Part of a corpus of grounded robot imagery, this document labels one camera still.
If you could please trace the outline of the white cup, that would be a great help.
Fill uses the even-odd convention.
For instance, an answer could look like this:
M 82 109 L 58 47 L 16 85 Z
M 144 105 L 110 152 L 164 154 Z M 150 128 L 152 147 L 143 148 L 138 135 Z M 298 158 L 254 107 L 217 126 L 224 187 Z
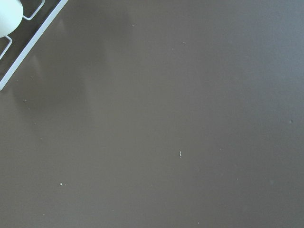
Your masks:
M 23 6 L 20 0 L 0 1 L 0 37 L 13 32 L 23 18 Z

